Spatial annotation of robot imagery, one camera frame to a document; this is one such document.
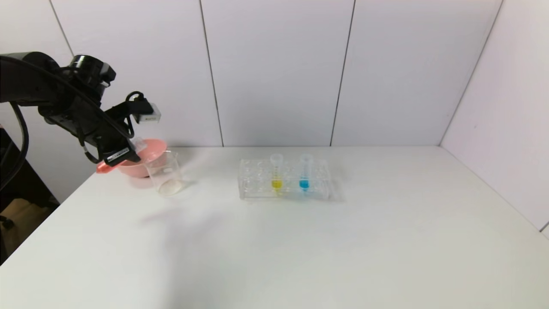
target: tabletop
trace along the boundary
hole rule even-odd
[[[439,147],[174,148],[186,188],[92,175],[0,266],[0,307],[549,308],[549,240]],[[329,201],[241,200],[310,153]]]

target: black cord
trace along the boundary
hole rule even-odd
[[[86,155],[86,158],[90,160],[93,164],[97,164],[103,160],[103,151],[100,147],[100,143],[97,143],[97,153],[99,158],[95,158],[86,147],[86,144],[84,143],[84,131],[82,130],[82,127],[80,126],[80,123],[74,121],[73,122],[76,127],[76,133],[78,134],[78,142],[80,143],[80,146],[84,149],[84,155]]]
[[[123,128],[121,128],[118,123],[116,123],[114,120],[112,120],[107,114],[105,114],[105,112],[99,107],[100,103],[98,104],[98,102],[94,102],[92,99],[90,99],[89,97],[87,97],[84,93],[82,93],[80,90],[78,90],[77,88],[75,88],[74,86],[72,86],[69,82],[67,82],[66,80],[64,80],[63,78],[57,76],[57,75],[54,75],[40,67],[37,67],[36,65],[34,64],[31,64],[31,63],[28,63],[28,62],[25,62],[23,60],[19,60],[19,59],[15,59],[15,58],[12,58],[12,57],[7,57],[7,56],[0,56],[0,59],[2,60],[5,60],[7,62],[12,62],[12,63],[15,63],[15,64],[20,64],[20,65],[23,65],[27,68],[30,68],[44,76],[47,76],[48,78],[51,78],[51,79],[54,79],[56,81],[58,81],[59,83],[61,83],[63,86],[69,88],[72,92],[74,92],[75,94],[77,94],[79,97],[81,97],[84,101],[86,101],[86,103],[88,103],[93,109],[96,110],[96,112],[106,121],[108,122],[116,131],[118,131],[118,133],[120,133],[123,137],[127,138],[127,139],[131,139],[133,138],[133,134],[128,134],[128,132],[126,132]]]
[[[142,94],[141,92],[139,91],[132,91],[130,92],[129,95],[126,96],[126,102],[129,102],[130,99],[134,96],[134,95],[139,95],[139,98],[142,99],[144,97],[144,94]]]
[[[27,156],[27,151],[29,150],[29,130],[27,129],[27,123],[23,118],[21,109],[19,109],[19,106],[13,102],[10,102],[9,104],[12,105],[12,109],[15,112],[15,116],[17,117],[17,121],[19,121],[19,126],[21,127],[21,133],[23,134],[23,146],[21,148],[21,152],[19,153],[19,157],[17,157],[17,161],[15,161],[15,164],[13,165],[13,168],[8,172],[8,174],[5,176],[5,179],[1,182],[0,191],[4,189],[4,187],[14,178],[17,172],[21,169],[23,164],[25,164],[25,157]]]

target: test tube with yellow liquid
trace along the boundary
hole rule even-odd
[[[280,153],[271,155],[271,164],[273,164],[273,174],[271,179],[271,186],[274,191],[278,192],[284,185],[282,181],[282,165],[284,163],[284,157]]]

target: panel seam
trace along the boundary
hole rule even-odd
[[[341,79],[339,80],[338,99],[335,103],[334,123],[332,125],[332,135],[330,137],[330,147],[332,146],[332,141],[334,140],[335,119],[338,116],[339,97],[341,96],[341,85],[343,84],[343,73],[345,72],[345,63],[347,62],[347,51],[349,50],[349,40],[351,39],[352,19],[355,16],[355,5],[356,5],[356,0],[354,0],[353,3],[352,3],[351,22],[349,23],[349,34],[347,35],[347,45],[345,46],[345,56],[343,57],[343,67],[341,69]]]
[[[57,16],[57,12],[55,11],[55,7],[53,6],[52,0],[49,0],[49,5],[52,7],[53,15],[55,15],[55,19],[57,20],[57,24],[59,25],[59,28],[61,29],[61,33],[63,34],[63,38],[65,38],[65,43],[67,43],[70,54],[74,57],[74,52],[72,51],[72,47],[70,47],[69,40],[67,39],[67,35],[65,34],[65,30],[63,30],[63,26],[61,26],[61,21],[59,21],[59,17]]]
[[[215,91],[214,71],[211,68],[210,47],[208,45],[208,35],[206,34],[206,22],[204,20],[204,10],[202,8],[202,0],[199,0],[199,4],[200,4],[200,15],[202,16],[202,28],[204,29],[204,40],[206,41],[206,52],[208,54],[208,64],[210,65],[211,85],[214,89],[215,110],[217,112],[217,123],[219,125],[219,135],[221,136],[221,147],[225,147],[225,143],[223,142],[223,132],[221,130],[221,117],[219,117],[219,106],[217,105],[217,93]]]
[[[473,71],[471,72],[471,75],[469,76],[469,80],[465,84],[465,88],[463,89],[463,92],[461,93],[460,100],[458,101],[458,103],[456,105],[456,108],[453,110],[452,118],[450,118],[450,121],[448,122],[448,126],[446,126],[446,130],[444,130],[444,134],[442,135],[438,146],[442,146],[442,141],[446,137],[446,134],[448,133],[448,130],[449,130],[450,126],[452,125],[452,122],[453,122],[454,118],[456,117],[457,110],[460,108],[461,102],[463,101],[463,97],[465,96],[465,93],[467,92],[467,88],[469,88],[469,84],[471,83],[471,80],[473,79],[473,75],[475,74],[475,71],[477,70],[480,59],[482,58],[482,55],[484,53],[484,49],[486,48],[486,44],[488,43],[488,40],[490,39],[490,35],[492,34],[492,30],[494,29],[494,25],[496,24],[497,17],[500,15],[501,7],[503,6],[503,1],[505,1],[505,0],[501,0],[501,2],[500,2],[500,6],[498,7],[496,15],[494,17],[494,22],[492,22],[492,26],[490,27],[490,31],[488,32],[488,35],[486,36],[486,40],[484,41],[482,49],[480,50],[480,54],[479,54],[479,57],[477,59],[477,62],[475,63]]]

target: white label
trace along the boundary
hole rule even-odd
[[[126,148],[122,149],[121,151],[119,151],[119,152],[113,154],[112,156],[108,157],[107,161],[110,162],[110,161],[112,161],[112,160],[114,160],[114,159],[116,159],[116,158],[118,158],[122,155],[127,154],[128,152],[130,152],[130,149],[128,149],[128,147],[126,147]]]

